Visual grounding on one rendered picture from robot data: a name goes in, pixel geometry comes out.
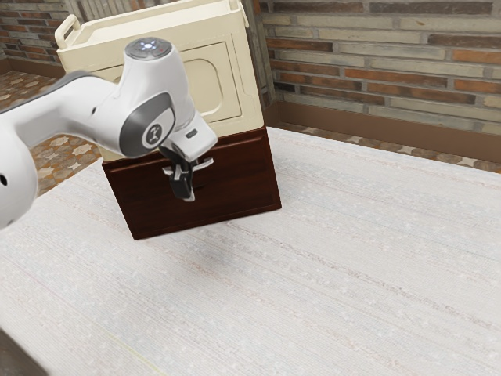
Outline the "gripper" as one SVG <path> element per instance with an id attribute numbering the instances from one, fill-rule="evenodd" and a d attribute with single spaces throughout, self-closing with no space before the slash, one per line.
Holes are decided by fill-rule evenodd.
<path id="1" fill-rule="evenodd" d="M 182 155 L 165 146 L 159 146 L 160 153 L 171 163 L 170 184 L 176 198 L 186 202 L 195 200 L 193 192 L 193 168 Z"/>

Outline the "dark brown wooden cabinet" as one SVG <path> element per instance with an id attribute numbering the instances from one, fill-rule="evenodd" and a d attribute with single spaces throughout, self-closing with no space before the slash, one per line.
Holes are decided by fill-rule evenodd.
<path id="1" fill-rule="evenodd" d="M 158 152 L 103 162 L 103 170 L 136 240 L 204 226 L 281 207 L 265 127 L 223 136 L 207 152 L 212 165 L 195 172 L 195 199 L 176 198 Z"/>

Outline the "cream box with lid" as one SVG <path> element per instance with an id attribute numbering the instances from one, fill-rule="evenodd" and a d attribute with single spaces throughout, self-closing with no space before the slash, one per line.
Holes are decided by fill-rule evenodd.
<path id="1" fill-rule="evenodd" d="M 128 43 L 148 37 L 170 42 L 195 108 L 220 138 L 264 124 L 246 27 L 240 0 L 181 0 L 87 23 L 69 15 L 55 40 L 68 74 L 87 71 L 113 83 L 121 79 Z M 126 158 L 101 150 L 108 161 Z"/>

